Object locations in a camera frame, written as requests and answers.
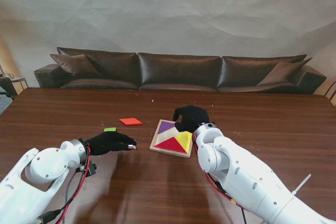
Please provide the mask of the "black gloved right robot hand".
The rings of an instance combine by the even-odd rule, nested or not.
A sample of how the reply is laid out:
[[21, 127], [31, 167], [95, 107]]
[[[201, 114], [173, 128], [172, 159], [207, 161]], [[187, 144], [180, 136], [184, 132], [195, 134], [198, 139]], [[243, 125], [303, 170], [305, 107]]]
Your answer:
[[179, 132], [190, 133], [193, 133], [200, 125], [210, 122], [207, 111], [193, 105], [176, 108], [173, 121]]

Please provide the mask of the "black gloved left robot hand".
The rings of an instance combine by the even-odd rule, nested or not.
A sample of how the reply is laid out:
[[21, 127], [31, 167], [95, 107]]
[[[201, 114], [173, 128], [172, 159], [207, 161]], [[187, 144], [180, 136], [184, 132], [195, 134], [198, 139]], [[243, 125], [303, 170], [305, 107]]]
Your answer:
[[101, 134], [84, 141], [90, 147], [93, 156], [104, 155], [109, 152], [129, 151], [129, 145], [136, 146], [136, 141], [119, 132], [102, 132]]

